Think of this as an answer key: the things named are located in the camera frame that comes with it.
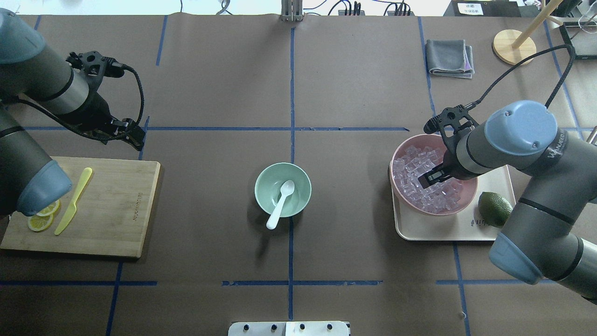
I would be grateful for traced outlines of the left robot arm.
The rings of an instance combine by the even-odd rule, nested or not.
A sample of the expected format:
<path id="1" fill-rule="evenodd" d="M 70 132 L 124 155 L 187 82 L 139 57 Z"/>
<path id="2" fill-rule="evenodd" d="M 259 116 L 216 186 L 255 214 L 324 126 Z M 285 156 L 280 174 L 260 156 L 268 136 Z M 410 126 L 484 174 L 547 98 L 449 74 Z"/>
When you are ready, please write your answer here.
<path id="1" fill-rule="evenodd" d="M 72 188 L 58 162 L 10 115 L 9 105 L 28 105 L 88 140 L 121 140 L 137 151 L 146 133 L 136 119 L 117 119 L 98 93 L 103 78 L 121 78 L 135 70 L 96 51 L 58 55 L 43 36 L 2 8 L 1 79 L 1 217 L 19 212 L 31 217 Z"/>

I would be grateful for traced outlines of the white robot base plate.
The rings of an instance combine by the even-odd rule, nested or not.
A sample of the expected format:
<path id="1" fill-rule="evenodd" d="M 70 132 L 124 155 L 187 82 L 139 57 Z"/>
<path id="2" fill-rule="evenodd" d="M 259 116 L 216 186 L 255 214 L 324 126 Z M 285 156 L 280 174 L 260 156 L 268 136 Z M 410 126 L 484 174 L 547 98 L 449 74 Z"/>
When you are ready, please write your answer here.
<path id="1" fill-rule="evenodd" d="M 350 336 L 350 323 L 343 321 L 235 322 L 229 336 Z"/>

